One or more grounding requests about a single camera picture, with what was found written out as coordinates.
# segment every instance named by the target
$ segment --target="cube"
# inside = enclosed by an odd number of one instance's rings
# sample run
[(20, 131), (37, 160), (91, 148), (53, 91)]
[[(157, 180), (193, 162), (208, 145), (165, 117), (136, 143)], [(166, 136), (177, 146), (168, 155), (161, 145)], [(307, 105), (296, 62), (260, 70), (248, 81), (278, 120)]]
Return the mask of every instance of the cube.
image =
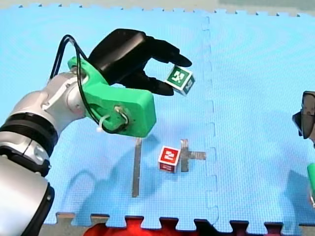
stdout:
[(163, 146), (158, 158), (158, 167), (162, 171), (176, 173), (181, 151)]
[(191, 71), (175, 65), (165, 82), (171, 85), (174, 91), (186, 96), (195, 83), (195, 79)]

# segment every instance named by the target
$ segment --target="foam mat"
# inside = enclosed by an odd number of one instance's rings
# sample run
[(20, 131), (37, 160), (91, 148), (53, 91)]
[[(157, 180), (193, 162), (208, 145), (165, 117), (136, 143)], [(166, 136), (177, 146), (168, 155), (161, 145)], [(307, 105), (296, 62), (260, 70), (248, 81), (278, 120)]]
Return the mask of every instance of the foam mat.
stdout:
[[(158, 169), (163, 145), (180, 148), (181, 139), (188, 139), (191, 150), (209, 149), (203, 138), (208, 136), (208, 111), (212, 109), (212, 101), (205, 99), (211, 82), (206, 63), (209, 21), (202, 12), (33, 4), (2, 10), (0, 22), (2, 122), (23, 95), (45, 86), (65, 34), (74, 36), (88, 55), (116, 28), (142, 30), (180, 48), (193, 61), (190, 70), (200, 81), (186, 98), (179, 94), (155, 96), (157, 124), (142, 142), (137, 198), (132, 198), (135, 140), (97, 133), (96, 124), (89, 119), (72, 123), (51, 157), (47, 178), (56, 199), (45, 223), (56, 223), (57, 212), (75, 213), (75, 225), (89, 225), (92, 213), (108, 214), (106, 224), (110, 227), (125, 227), (125, 216), (143, 216), (142, 227), (149, 229), (159, 229), (161, 217), (178, 218), (179, 230), (195, 230), (194, 219), (216, 222), (217, 205), (211, 198), (216, 182), (214, 174), (206, 173), (205, 160), (190, 160), (188, 173), (173, 175)], [(61, 71), (67, 70), (66, 59), (74, 52), (67, 47)], [(150, 61), (146, 72), (164, 80), (171, 68), (171, 64)]]
[[(157, 124), (143, 140), (139, 196), (132, 198), (135, 139), (96, 132), (89, 119), (61, 135), (48, 175), (57, 212), (73, 212), (74, 225), (91, 214), (125, 227), (125, 216), (143, 216), (143, 228), (161, 228), (160, 218), (178, 218), (178, 230), (208, 220), (220, 232), (230, 221), (248, 221), (248, 233), (266, 234), (266, 222), (283, 223), (285, 235), (314, 224), (308, 202), (310, 142), (298, 136), (291, 117), (303, 91), (314, 90), (314, 18), (174, 9), (143, 11), (73, 4), (0, 10), (0, 121), (26, 93), (45, 86), (62, 36), (73, 35), (89, 54), (116, 28), (143, 30), (169, 41), (192, 60), (196, 83), (187, 97), (155, 96)], [(69, 46), (66, 59), (74, 55)], [(164, 79), (172, 65), (150, 61), (147, 74)], [(189, 160), (186, 173), (157, 168), (163, 145), (188, 139), (206, 160)]]

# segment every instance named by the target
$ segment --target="green gripper mount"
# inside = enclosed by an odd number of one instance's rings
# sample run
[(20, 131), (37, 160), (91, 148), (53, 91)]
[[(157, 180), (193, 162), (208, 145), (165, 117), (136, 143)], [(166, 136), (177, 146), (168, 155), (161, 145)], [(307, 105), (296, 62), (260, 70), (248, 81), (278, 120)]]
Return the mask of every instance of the green gripper mount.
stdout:
[[(76, 67), (76, 57), (68, 61), (68, 67)], [(153, 94), (147, 90), (109, 86), (103, 76), (87, 61), (81, 59), (81, 68), (87, 75), (82, 89), (91, 111), (99, 121), (108, 116), (103, 125), (115, 130), (126, 120), (115, 108), (119, 107), (129, 120), (128, 126), (118, 134), (138, 138), (146, 137), (156, 123)]]
[(311, 184), (312, 197), (315, 197), (315, 163), (308, 165), (307, 172)]

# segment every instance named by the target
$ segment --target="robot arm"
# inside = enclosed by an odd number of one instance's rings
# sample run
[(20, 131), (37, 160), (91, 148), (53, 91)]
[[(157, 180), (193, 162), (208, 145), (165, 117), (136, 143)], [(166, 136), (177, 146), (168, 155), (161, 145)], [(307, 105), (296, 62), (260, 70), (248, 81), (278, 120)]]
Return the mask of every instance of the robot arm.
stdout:
[[(315, 148), (315, 92), (305, 91), (302, 97), (302, 109), (292, 117), (299, 136), (310, 139)], [(308, 165), (308, 176), (311, 186), (311, 202), (315, 208), (315, 163)]]
[[(147, 136), (156, 122), (152, 93), (174, 92), (166, 83), (148, 77), (144, 67), (150, 58), (190, 66), (179, 52), (144, 32), (117, 29), (89, 58), (72, 58), (69, 72), (53, 70), (43, 90), (27, 94), (16, 104), (0, 127), (1, 236), (39, 234), (55, 195), (45, 179), (51, 168), (49, 158), (70, 123), (88, 117), (108, 133)], [(115, 83), (126, 88), (111, 86)]]

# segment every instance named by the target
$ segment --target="red cube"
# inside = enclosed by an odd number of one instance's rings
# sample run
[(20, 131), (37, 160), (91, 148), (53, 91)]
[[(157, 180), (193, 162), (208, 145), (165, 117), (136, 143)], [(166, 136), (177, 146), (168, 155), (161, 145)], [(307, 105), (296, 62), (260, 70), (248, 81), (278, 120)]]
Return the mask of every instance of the red cube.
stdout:
[(158, 167), (162, 171), (175, 173), (179, 163), (181, 151), (172, 147), (163, 146), (158, 158)]

